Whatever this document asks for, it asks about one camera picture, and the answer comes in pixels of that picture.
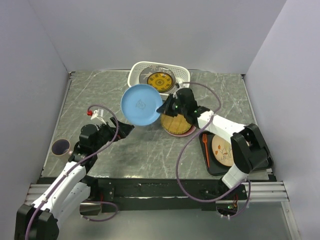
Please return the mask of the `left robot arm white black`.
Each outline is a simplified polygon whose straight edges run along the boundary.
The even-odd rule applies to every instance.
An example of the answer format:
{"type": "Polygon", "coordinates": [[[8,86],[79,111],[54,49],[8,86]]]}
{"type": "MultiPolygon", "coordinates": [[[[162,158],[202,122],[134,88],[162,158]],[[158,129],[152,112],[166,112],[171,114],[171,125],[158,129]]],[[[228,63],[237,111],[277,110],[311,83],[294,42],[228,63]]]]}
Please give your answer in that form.
{"type": "Polygon", "coordinates": [[[16,214],[14,239],[56,240],[63,222],[81,202],[100,198],[98,180],[88,175],[97,152],[125,139],[135,128],[110,118],[114,124],[87,124],[75,145],[59,139],[51,147],[54,155],[66,158],[65,167],[48,189],[31,204],[23,204],[16,214]]]}

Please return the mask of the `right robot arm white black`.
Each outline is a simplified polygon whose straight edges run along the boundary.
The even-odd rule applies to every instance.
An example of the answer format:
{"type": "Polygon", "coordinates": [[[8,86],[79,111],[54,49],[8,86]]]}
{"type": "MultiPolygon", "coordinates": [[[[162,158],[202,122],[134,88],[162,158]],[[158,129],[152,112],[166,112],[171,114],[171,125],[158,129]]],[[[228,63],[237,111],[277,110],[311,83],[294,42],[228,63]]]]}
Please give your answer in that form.
{"type": "Polygon", "coordinates": [[[234,164],[221,178],[223,184],[218,188],[224,199],[232,198],[237,192],[236,185],[270,158],[270,150],[256,124],[236,123],[198,105],[190,88],[170,94],[156,111],[170,117],[182,115],[189,124],[211,132],[231,145],[234,164]]]}

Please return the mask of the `blue plate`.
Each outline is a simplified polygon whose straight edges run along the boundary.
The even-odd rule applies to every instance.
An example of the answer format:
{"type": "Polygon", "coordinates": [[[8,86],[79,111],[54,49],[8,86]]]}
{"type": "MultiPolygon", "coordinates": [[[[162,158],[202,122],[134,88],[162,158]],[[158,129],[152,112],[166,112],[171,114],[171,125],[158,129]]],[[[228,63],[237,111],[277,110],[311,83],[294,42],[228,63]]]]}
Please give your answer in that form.
{"type": "Polygon", "coordinates": [[[163,100],[151,85],[137,84],[128,88],[120,101],[121,111],[126,120],[135,126],[148,126],[156,122],[163,100]]]}

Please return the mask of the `yellow patterned brown-rimmed plate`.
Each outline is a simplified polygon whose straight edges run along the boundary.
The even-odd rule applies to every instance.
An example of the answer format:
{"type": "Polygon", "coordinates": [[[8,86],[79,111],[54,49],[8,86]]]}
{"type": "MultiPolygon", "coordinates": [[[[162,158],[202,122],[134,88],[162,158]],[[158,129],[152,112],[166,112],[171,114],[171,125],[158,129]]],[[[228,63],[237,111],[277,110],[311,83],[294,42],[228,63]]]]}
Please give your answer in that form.
{"type": "Polygon", "coordinates": [[[164,93],[174,86],[175,80],[168,73],[156,72],[148,77],[147,84],[154,87],[158,92],[164,93]]]}

